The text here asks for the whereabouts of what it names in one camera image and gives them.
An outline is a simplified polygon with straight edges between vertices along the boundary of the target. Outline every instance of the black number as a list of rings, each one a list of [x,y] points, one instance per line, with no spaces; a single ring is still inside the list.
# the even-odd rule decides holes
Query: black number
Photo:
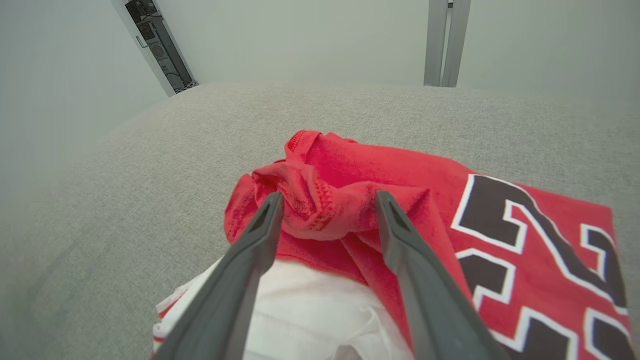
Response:
[[[618,258],[614,249],[593,236],[594,247],[606,251],[606,276],[601,278],[578,258],[571,245],[560,235],[531,196],[523,189],[497,179],[471,175],[452,228],[476,236],[515,252],[524,246],[526,224],[510,218],[511,209],[520,208],[544,239],[563,275],[599,296],[610,299],[616,307],[626,306]]]

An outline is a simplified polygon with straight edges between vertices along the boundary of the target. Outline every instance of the gray table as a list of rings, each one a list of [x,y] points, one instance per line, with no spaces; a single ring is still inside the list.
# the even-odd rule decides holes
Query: gray table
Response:
[[[0,357],[147,358],[154,305],[225,252],[236,181],[283,158],[299,129],[611,207],[640,343],[639,113],[455,88],[198,86],[117,129],[2,217]]]

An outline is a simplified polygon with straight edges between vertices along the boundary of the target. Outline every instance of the red jersey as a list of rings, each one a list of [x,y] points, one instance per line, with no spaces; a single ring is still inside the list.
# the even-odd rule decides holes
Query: red jersey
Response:
[[[333,133],[300,131],[285,153],[240,178],[229,242],[281,192],[276,256],[368,285],[410,344],[376,227],[375,193],[386,190],[512,359],[634,358],[609,208]]]

